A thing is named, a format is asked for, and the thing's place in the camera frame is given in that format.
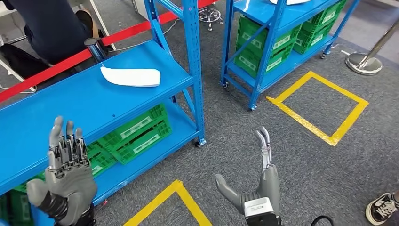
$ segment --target green plastic crate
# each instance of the green plastic crate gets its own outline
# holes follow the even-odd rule
[[[120,163],[126,164],[172,133],[172,128],[167,117],[149,124],[145,129],[144,133],[110,153]]]
[[[44,175],[44,172],[43,172],[43,173],[40,173],[40,174],[38,174],[38,175],[32,177],[32,178],[29,179],[29,180],[32,180],[32,179],[41,179],[41,180],[45,180],[45,179],[46,179],[46,176]],[[22,184],[20,184],[20,185],[18,185],[18,186],[16,186],[16,187],[14,188],[14,190],[19,191],[19,192],[26,193],[26,183],[27,183],[27,181],[26,181],[26,182],[23,182]]]
[[[98,142],[91,143],[87,146],[87,155],[91,163],[94,177],[105,172],[117,162],[113,155],[108,153]]]
[[[288,31],[287,33],[281,35],[276,39],[276,42],[273,45],[271,50],[271,55],[275,55],[280,52],[281,49],[287,47],[292,40],[296,40],[296,37],[301,30],[301,24]],[[252,35],[260,28],[261,26],[250,20],[249,18],[241,15],[239,19],[239,31],[237,36],[237,45],[242,46],[247,40],[249,40]],[[267,38],[267,34],[269,33],[268,29],[260,32],[258,36],[256,36],[251,43],[249,43],[245,49],[253,52],[258,58],[262,57],[264,44]]]
[[[340,0],[336,4],[310,18],[308,21],[305,21],[302,24],[302,30],[313,33],[323,29],[327,24],[334,23],[345,6],[346,1],[347,0]]]
[[[33,226],[31,205],[25,193],[11,190],[11,211],[9,212],[11,225]]]
[[[161,103],[142,115],[134,118],[123,126],[118,127],[111,133],[97,140],[105,150],[114,151],[125,143],[144,131],[143,128],[151,122],[157,121],[159,118],[167,116],[165,106]]]
[[[315,33],[302,30],[296,38],[294,50],[298,53],[304,54],[310,47],[323,40],[330,32],[333,25],[334,23],[327,24],[323,29]]]
[[[6,194],[0,196],[0,219],[9,222]]]
[[[294,46],[294,40],[290,42],[288,46],[281,49],[279,52],[275,53],[269,59],[269,64],[267,65],[265,73],[276,68],[279,64],[283,63],[291,53],[292,47]],[[256,74],[259,69],[261,58],[253,54],[251,51],[244,49],[240,52],[238,56],[234,59],[234,63],[244,69],[249,75],[256,78]]]

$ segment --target gray robotic hand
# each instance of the gray robotic hand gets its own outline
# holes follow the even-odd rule
[[[245,215],[249,225],[281,225],[279,176],[276,166],[271,163],[270,136],[265,127],[262,127],[261,131],[257,130],[256,136],[261,144],[263,160],[257,190],[248,194],[238,194],[227,185],[220,174],[215,175],[216,186],[238,212]]]
[[[82,129],[73,134],[73,122],[63,130],[58,116],[49,136],[46,181],[33,179],[27,183],[28,199],[57,225],[93,225],[92,200],[97,193],[92,169],[86,153]]]

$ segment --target yellow floor tape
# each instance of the yellow floor tape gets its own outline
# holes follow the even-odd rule
[[[287,107],[285,104],[283,104],[283,101],[285,99],[287,99],[291,94],[293,94],[295,91],[297,91],[303,84],[305,84],[311,78],[314,78],[314,79],[324,83],[325,85],[335,89],[336,91],[344,94],[345,96],[349,97],[350,99],[352,99],[358,103],[358,105],[356,105],[356,107],[352,110],[352,112],[348,115],[348,117],[343,121],[343,123],[338,127],[338,129],[335,131],[335,133],[332,136],[325,134],[323,131],[321,131],[320,129],[315,127],[313,124],[308,122],[302,116],[298,115],[296,112],[294,112],[289,107]],[[308,130],[313,132],[316,136],[320,137],[322,140],[324,140],[325,142],[327,142],[328,144],[330,144],[332,146],[335,146],[336,144],[338,144],[338,142],[342,139],[342,137],[345,135],[345,133],[354,124],[356,119],[360,116],[360,114],[363,112],[363,110],[368,105],[368,101],[335,85],[334,83],[328,81],[327,79],[321,77],[320,75],[318,75],[314,72],[307,72],[302,78],[300,78],[292,86],[290,86],[287,90],[285,90],[283,93],[281,93],[280,96],[278,96],[276,98],[271,98],[271,97],[266,97],[266,98],[268,100],[270,100],[273,104],[275,104],[277,107],[279,107],[286,114],[288,114],[293,119],[295,119],[298,123],[305,126]]]
[[[126,222],[124,226],[137,226],[175,192],[180,196],[183,203],[187,206],[188,210],[198,221],[200,226],[212,225],[208,218],[205,216],[205,214],[202,212],[200,207],[195,203],[194,199],[185,189],[185,187],[183,186],[183,182],[180,180],[175,180],[172,184],[165,188],[165,190],[158,194],[157,197],[155,197],[149,204],[147,204],[128,222]]]

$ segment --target red barrier tape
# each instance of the red barrier tape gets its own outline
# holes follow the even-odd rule
[[[214,1],[217,1],[217,0],[199,0],[198,8],[205,7]],[[160,23],[164,24],[164,23],[167,23],[176,18],[177,18],[176,15],[174,15],[172,12],[167,12],[167,13],[160,15]],[[122,30],[120,32],[116,32],[110,36],[104,37],[102,39],[102,41],[103,41],[104,45],[108,46],[108,45],[111,45],[112,43],[116,43],[123,39],[129,38],[133,35],[147,31],[150,28],[151,28],[150,22],[145,21],[143,23],[131,26],[131,27],[129,27],[125,30]],[[78,54],[75,54],[75,55],[71,56],[70,58],[28,78],[27,80],[10,87],[9,89],[0,93],[0,103],[19,94],[20,92],[28,89],[29,87],[35,86],[51,77],[56,76],[57,74],[67,70],[68,68],[71,68],[77,64],[82,63],[83,61],[89,59],[90,57],[91,57],[91,54],[90,54],[89,50],[86,49],[86,50],[84,50]]]

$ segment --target blue metal shelf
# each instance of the blue metal shelf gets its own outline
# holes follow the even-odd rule
[[[279,36],[280,34],[288,32],[338,1],[339,0],[311,0],[303,4],[285,7],[281,22],[276,30],[276,35]],[[268,0],[239,0],[234,2],[234,10],[259,24],[269,22],[268,26],[270,26],[275,8],[276,5]]]
[[[312,48],[310,48],[305,54],[299,54],[295,51],[292,51],[285,62],[278,65],[275,69],[273,69],[271,72],[267,73],[267,75],[263,77],[260,86],[260,91],[263,92],[266,89],[268,89],[274,83],[282,79],[285,75],[287,75],[288,73],[296,69],[298,66],[300,66],[302,63],[307,61],[309,58],[314,56],[316,53],[323,50],[327,45],[333,43],[334,40],[335,40],[334,37],[328,35],[327,37],[324,38],[324,40],[320,41]],[[230,62],[227,67],[249,86],[251,86],[252,88],[255,86],[256,82],[255,78],[253,78],[251,75],[249,75],[246,71],[244,71],[240,67],[236,66],[234,62]]]
[[[104,65],[155,68],[161,72],[161,82],[154,88],[115,85],[102,76],[101,65],[95,65],[2,109],[0,138],[5,161],[0,194],[46,168],[46,137],[57,115],[81,127],[90,144],[193,84],[192,76],[154,41],[116,55]]]
[[[169,99],[164,103],[172,126],[172,134],[146,150],[130,163],[126,165],[117,163],[100,176],[96,177],[98,191],[93,200],[94,205],[100,204],[107,197],[174,153],[177,149],[182,147],[184,144],[187,144],[198,135],[195,124],[179,106],[172,103]],[[36,209],[35,211],[38,213],[34,214],[34,216],[37,216],[35,219],[36,225],[52,226],[54,221],[48,219],[47,215],[41,211]]]
[[[266,67],[268,65],[272,46],[278,36],[288,32],[299,24],[305,22],[309,18],[315,16],[319,12],[325,10],[329,6],[335,4],[339,0],[311,0],[302,4],[287,5],[287,0],[278,0],[277,4],[272,4],[269,0],[234,0],[226,1],[226,18],[224,21],[224,45],[223,45],[223,59],[222,59],[222,73],[220,83],[224,87],[227,86],[227,81],[236,86],[243,94],[249,97],[248,108],[256,109],[256,101],[259,95],[267,88],[278,82],[288,73],[293,71],[299,65],[303,64],[313,55],[324,49],[323,55],[330,53],[331,46],[342,28],[345,26],[349,16],[354,11],[360,0],[354,0],[347,10],[345,17],[337,28],[333,36],[327,36],[323,41],[310,48],[305,54],[299,54],[292,51],[288,59],[268,73]],[[229,54],[231,43],[231,28],[234,18],[234,13],[249,17],[258,22],[261,27],[253,34],[249,40],[243,43],[234,54]],[[247,72],[234,64],[233,59],[238,56],[246,45],[248,45],[261,31],[265,28],[269,29],[267,38],[265,40],[262,58],[259,63],[258,72],[255,78],[251,77]],[[232,71],[236,77],[246,82],[252,89],[247,90],[240,85],[232,76],[228,75],[228,71]]]
[[[109,68],[154,68],[161,74],[160,85],[152,88],[119,86],[102,76],[94,65],[68,79],[0,110],[0,194],[43,171],[47,165],[48,134],[56,116],[73,120],[90,144],[160,102],[165,103],[172,134],[147,152],[122,166],[116,164],[96,178],[98,204],[128,182],[193,139],[204,145],[205,123],[202,96],[200,34],[196,0],[182,0],[183,9],[162,0],[167,9],[184,22],[189,72],[174,59],[160,28],[154,1],[144,1],[151,25],[152,40],[102,62]],[[192,97],[187,88],[191,87]],[[193,120],[176,102],[182,92]],[[53,221],[36,208],[37,226]]]

